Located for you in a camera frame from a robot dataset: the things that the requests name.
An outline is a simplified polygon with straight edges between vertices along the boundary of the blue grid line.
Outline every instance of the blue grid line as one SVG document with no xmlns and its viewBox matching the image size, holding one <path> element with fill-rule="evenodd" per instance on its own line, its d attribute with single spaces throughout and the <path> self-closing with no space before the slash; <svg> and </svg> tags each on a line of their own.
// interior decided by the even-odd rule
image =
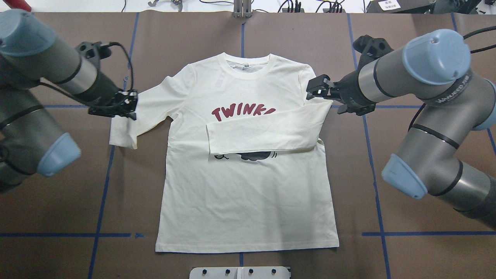
<svg viewBox="0 0 496 279">
<path fill-rule="evenodd" d="M 245 24 L 246 22 L 241 24 L 241 57 L 242 58 L 245 57 Z"/>
<path fill-rule="evenodd" d="M 240 253 L 240 267 L 244 267 L 245 266 L 245 255 L 243 254 L 243 252 Z"/>
<path fill-rule="evenodd" d="M 363 122 L 364 122 L 364 129 L 365 129 L 365 139 L 367 141 L 367 150 L 369 153 L 369 163 L 372 168 L 372 177 L 373 177 L 373 187 L 375 191 L 375 206 L 377 208 L 377 217 L 379 219 L 379 229 L 381 232 L 381 242 L 382 242 L 382 251 L 384 254 L 384 261 L 386 264 L 386 276 L 387 279 L 391 279 L 391 270 L 389 268 L 389 257 L 387 254 L 387 245 L 386 245 L 386 237 L 384 235 L 384 224 L 382 222 L 382 212 L 380 209 L 380 200 L 379 200 L 379 190 L 377 189 L 377 177 L 375 176 L 375 167 L 373 163 L 373 158 L 372 158 L 372 148 L 371 148 L 371 142 L 370 142 L 370 137 L 369 137 L 369 128 L 367 126 L 367 119 L 365 118 L 365 115 L 362 116 Z"/>
<path fill-rule="evenodd" d="M 355 69 L 358 69 L 357 55 L 355 54 L 355 49 L 353 48 L 353 29 L 351 28 L 351 16 L 349 13 L 346 14 L 348 17 L 348 30 L 350 30 L 350 42 L 351 42 L 351 52 L 353 53 L 353 63 L 355 63 Z"/>
<path fill-rule="evenodd" d="M 353 40 L 353 29 L 351 27 L 351 17 L 350 17 L 349 13 L 346 15 L 348 17 L 348 28 L 350 31 L 350 42 L 351 42 L 351 51 L 353 53 L 353 62 L 355 63 L 355 69 L 358 69 L 357 57 L 355 55 L 355 49 L 353 49 L 353 41 L 354 40 Z M 369 138 L 369 128 L 367 126 L 367 120 L 365 118 L 365 115 L 362 116 L 362 119 L 364 122 L 365 138 L 367 140 L 367 150 L 369 152 L 369 162 L 370 162 L 370 165 L 372 168 L 373 187 L 375 190 L 375 205 L 377 208 L 377 217 L 378 217 L 378 221 L 379 221 L 379 229 L 381 232 L 380 238 L 381 238 L 381 242 L 382 242 L 382 253 L 384 255 L 384 264 L 385 264 L 385 268 L 386 268 L 386 276 L 387 276 L 387 279 L 391 279 L 391 270 L 389 268 L 389 257 L 387 255 L 386 237 L 384 235 L 382 235 L 384 233 L 384 226 L 382 223 L 382 213 L 381 213 L 381 209 L 380 209 L 379 191 L 377 189 L 377 179 L 375 176 L 375 168 L 374 168 L 373 158 L 372 158 L 372 148 L 371 148 L 371 143 L 370 143 L 370 138 Z"/>
<path fill-rule="evenodd" d="M 102 195 L 102 203 L 100 205 L 100 213 L 98 215 L 98 224 L 96 227 L 96 235 L 95 235 L 95 243 L 93 244 L 93 252 L 91 254 L 91 262 L 90 262 L 90 268 L 88 272 L 88 279 L 91 279 L 93 276 L 93 267 L 95 265 L 95 258 L 96 258 L 96 252 L 98 249 L 98 239 L 100 238 L 100 229 L 102 228 L 102 219 L 103 219 L 103 211 L 105 209 L 105 200 L 107 199 L 107 190 L 109 188 L 109 181 L 110 181 L 110 169 L 112 167 L 112 162 L 114 160 L 114 152 L 116 150 L 115 145 L 112 146 L 110 150 L 110 158 L 109 158 L 109 165 L 107 167 L 107 176 L 105 178 L 105 186 L 103 188 L 103 195 Z"/>
<path fill-rule="evenodd" d="M 136 13 L 136 18 L 134 20 L 134 28 L 133 28 L 133 32 L 132 32 L 132 38 L 131 38 L 131 47 L 129 49 L 129 59 L 130 60 L 132 59 L 134 42 L 136 39 L 136 31 L 138 29 L 138 20 L 139 20 L 139 12 Z M 116 150 L 116 147 L 115 147 L 115 145 L 113 145 L 111 148 L 111 151 L 110 151 L 109 165 L 107 167 L 107 176 L 105 178 L 105 186 L 103 188 L 102 203 L 100 205 L 100 213 L 98 216 L 95 242 L 93 244 L 93 252 L 91 254 L 91 262 L 90 262 L 90 267 L 89 267 L 89 271 L 88 271 L 88 279 L 92 279 L 92 277 L 93 277 L 93 267 L 95 265 L 95 258 L 96 258 L 96 253 L 98 250 L 98 240 L 99 240 L 99 236 L 100 236 L 100 229 L 102 227 L 103 212 L 105 209 L 105 200 L 107 199 L 107 190 L 109 188 L 109 181 L 110 181 L 110 170 L 112 168 L 112 162 L 114 160 L 115 150 Z"/>
<path fill-rule="evenodd" d="M 489 129 L 489 128 L 488 128 L 488 135 L 489 135 L 489 140 L 491 141 L 491 145 L 493 146 L 493 151 L 495 152 L 495 155 L 496 155 L 495 139 L 493 138 L 493 133 L 491 133 L 491 129 Z"/>
<path fill-rule="evenodd" d="M 458 27 L 456 26 L 455 14 L 453 12 L 451 13 L 451 22 L 453 22 L 453 30 L 458 32 Z"/>
<path fill-rule="evenodd" d="M 400 231 L 362 232 L 362 236 L 456 236 L 456 235 L 496 235 L 496 231 Z"/>
<path fill-rule="evenodd" d="M 131 237 L 130 233 L 0 233 L 0 237 Z"/>
</svg>

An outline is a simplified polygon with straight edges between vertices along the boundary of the white t-shirt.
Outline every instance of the white t-shirt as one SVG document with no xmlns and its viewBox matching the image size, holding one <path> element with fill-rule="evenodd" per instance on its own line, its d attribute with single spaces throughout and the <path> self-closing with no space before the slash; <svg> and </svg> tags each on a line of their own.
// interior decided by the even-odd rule
<svg viewBox="0 0 496 279">
<path fill-rule="evenodd" d="M 332 102 L 306 101 L 313 77 L 310 66 L 276 55 L 222 53 L 141 93 L 136 121 L 112 119 L 110 144 L 129 148 L 174 120 L 157 252 L 339 246 L 318 138 Z"/>
</svg>

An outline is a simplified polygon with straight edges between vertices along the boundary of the folded sleeve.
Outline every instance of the folded sleeve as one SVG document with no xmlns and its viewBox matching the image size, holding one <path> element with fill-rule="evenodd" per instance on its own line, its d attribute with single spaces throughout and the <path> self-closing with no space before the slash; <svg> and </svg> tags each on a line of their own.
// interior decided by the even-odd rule
<svg viewBox="0 0 496 279">
<path fill-rule="evenodd" d="M 332 101 L 306 101 L 308 80 L 315 77 L 306 65 L 299 74 L 303 106 L 290 111 L 207 124 L 210 153 L 302 150 L 313 148 Z"/>
<path fill-rule="evenodd" d="M 194 83 L 194 70 L 187 65 L 175 76 L 168 76 L 156 87 L 140 93 L 136 106 L 137 119 L 112 118 L 109 144 L 136 149 L 138 135 L 154 128 L 168 116 L 175 118 Z"/>
</svg>

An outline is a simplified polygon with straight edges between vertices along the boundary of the black cable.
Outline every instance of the black cable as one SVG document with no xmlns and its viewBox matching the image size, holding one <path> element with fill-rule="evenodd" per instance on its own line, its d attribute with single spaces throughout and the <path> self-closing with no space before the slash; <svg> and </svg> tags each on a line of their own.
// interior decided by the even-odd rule
<svg viewBox="0 0 496 279">
<path fill-rule="evenodd" d="M 488 32 L 488 31 L 493 31 L 493 30 L 496 30 L 496 26 L 481 28 L 479 30 L 475 30 L 475 31 L 470 32 L 467 35 L 463 36 L 463 39 L 465 40 L 465 39 L 470 38 L 470 37 L 472 37 L 474 35 L 477 35 L 477 34 L 480 34 L 480 33 L 484 33 L 484 32 Z M 492 45 L 492 46 L 488 46 L 488 47 L 485 47 L 485 48 L 480 48 L 480 49 L 472 50 L 472 51 L 470 51 L 470 53 L 482 52 L 482 51 L 490 50 L 490 49 L 493 49 L 493 48 L 496 48 L 496 45 Z"/>
<path fill-rule="evenodd" d="M 329 3 L 329 9 L 331 9 L 331 1 L 322 1 L 322 0 L 317 0 L 317 1 L 321 1 L 322 3 L 320 3 L 320 5 L 317 7 L 317 10 L 315 12 L 318 12 L 318 9 L 320 9 L 320 7 L 322 7 L 322 5 L 324 5 L 324 3 Z"/>
<path fill-rule="evenodd" d="M 234 4 L 234 2 L 229 2 L 229 1 L 212 1 L 212 2 L 208 2 L 208 1 L 200 0 L 200 2 L 205 3 L 205 4 L 215 4 L 215 3 Z"/>
<path fill-rule="evenodd" d="M 496 45 L 492 45 L 492 46 L 488 46 L 488 47 L 480 48 L 480 49 L 476 49 L 476 50 L 471 50 L 470 53 L 482 52 L 482 51 L 490 50 L 493 48 L 496 48 Z"/>
<path fill-rule="evenodd" d="M 127 50 L 125 50 L 125 47 L 122 44 L 120 44 L 118 42 L 110 42 L 109 46 L 118 46 L 124 51 L 125 57 L 127 58 L 127 64 L 129 65 L 129 70 L 131 71 L 131 87 L 129 88 L 129 90 L 133 90 L 134 89 L 134 71 L 132 69 L 131 57 L 129 57 Z"/>
<path fill-rule="evenodd" d="M 131 58 L 129 57 L 129 54 L 127 53 L 127 51 L 125 50 L 124 46 L 121 43 L 110 42 L 109 43 L 109 46 L 119 46 L 124 51 L 124 54 L 125 54 L 125 56 L 127 58 L 127 63 L 129 65 L 129 69 L 131 71 L 131 87 L 129 89 L 129 91 L 131 91 L 134 88 L 134 71 L 132 69 Z M 83 105 L 85 105 L 87 107 L 90 107 L 90 108 L 94 108 L 94 109 L 112 109 L 112 108 L 116 108 L 116 107 L 118 107 L 118 106 L 121 105 L 121 102 L 119 102 L 119 103 L 116 103 L 116 104 L 114 104 L 112 106 L 98 106 L 98 105 L 92 104 L 90 102 L 86 102 L 86 101 L 80 100 L 79 98 L 76 98 L 75 96 L 73 96 L 73 95 L 71 95 L 69 93 L 66 93 L 65 91 L 63 91 L 63 90 L 61 90 L 61 89 L 59 89 L 59 88 L 57 88 L 57 87 L 55 87 L 55 86 L 53 86 L 51 84 L 44 83 L 44 82 L 40 82 L 39 84 L 40 85 L 43 85 L 43 86 L 46 86 L 48 88 L 51 88 L 51 89 L 53 89 L 53 90 L 55 90 L 55 91 L 57 91 L 57 92 L 65 95 L 65 96 L 71 98 L 72 100 L 74 100 L 74 101 L 76 101 L 78 103 L 81 103 L 81 104 L 83 104 Z"/>
<path fill-rule="evenodd" d="M 285 3 L 288 3 L 288 12 L 289 12 L 289 2 L 291 2 L 291 4 L 293 3 L 293 0 L 285 0 L 284 2 L 282 2 L 281 6 L 279 7 L 279 10 L 277 10 L 277 12 L 280 12 L 282 10 L 282 6 L 284 6 Z"/>
<path fill-rule="evenodd" d="M 479 30 L 475 30 L 473 32 L 470 32 L 468 33 L 467 35 L 463 36 L 463 39 L 467 39 L 467 38 L 470 38 L 474 35 L 477 35 L 477 34 L 480 34 L 480 33 L 484 33 L 484 32 L 488 32 L 488 31 L 492 31 L 492 30 L 496 30 L 496 26 L 491 26 L 491 27 L 486 27 L 486 28 L 481 28 Z"/>
<path fill-rule="evenodd" d="M 344 0 L 342 0 L 341 2 L 335 1 L 334 4 L 332 5 L 332 7 L 327 12 L 328 13 L 343 12 L 343 6 L 341 5 L 342 2 L 344 2 Z"/>
<path fill-rule="evenodd" d="M 408 126 L 408 130 L 411 129 L 411 127 L 413 126 L 413 123 L 415 122 L 415 120 L 417 119 L 417 117 L 419 116 L 419 114 L 422 112 L 422 110 L 426 107 L 426 104 L 423 103 L 422 106 L 420 106 L 420 109 L 417 111 L 417 113 L 415 114 L 415 116 L 413 117 L 412 121 L 410 122 L 410 125 Z"/>
</svg>

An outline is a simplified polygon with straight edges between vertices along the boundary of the blue joint cap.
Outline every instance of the blue joint cap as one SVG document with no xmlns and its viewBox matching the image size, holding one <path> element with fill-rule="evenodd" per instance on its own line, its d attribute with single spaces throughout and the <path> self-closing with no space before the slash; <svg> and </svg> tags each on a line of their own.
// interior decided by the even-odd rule
<svg viewBox="0 0 496 279">
<path fill-rule="evenodd" d="M 81 150 L 69 133 L 65 133 L 43 155 L 37 171 L 43 176 L 50 177 L 70 165 L 80 156 Z"/>
<path fill-rule="evenodd" d="M 382 171 L 382 178 L 396 189 L 420 200 L 427 194 L 427 188 L 417 174 L 398 155 L 392 154 Z"/>
<path fill-rule="evenodd" d="M 470 67 L 470 49 L 463 37 L 440 29 L 408 42 L 403 48 L 403 65 L 415 79 L 443 85 L 461 78 Z"/>
<path fill-rule="evenodd" d="M 495 96 L 496 96 L 496 86 L 495 86 L 495 84 L 492 83 L 490 80 L 487 80 L 487 81 L 489 81 L 489 83 L 493 86 L 493 89 L 495 91 Z M 482 122 L 480 125 L 475 126 L 472 130 L 474 130 L 474 131 L 482 131 L 482 130 L 485 130 L 485 129 L 489 129 L 494 124 L 496 124 L 496 101 L 495 101 L 495 104 L 493 106 L 493 111 L 491 112 L 491 114 L 489 114 L 489 117 L 484 122 Z"/>
<path fill-rule="evenodd" d="M 10 9 L 0 13 L 0 54 L 23 57 L 49 48 L 57 34 L 31 13 Z"/>
</svg>

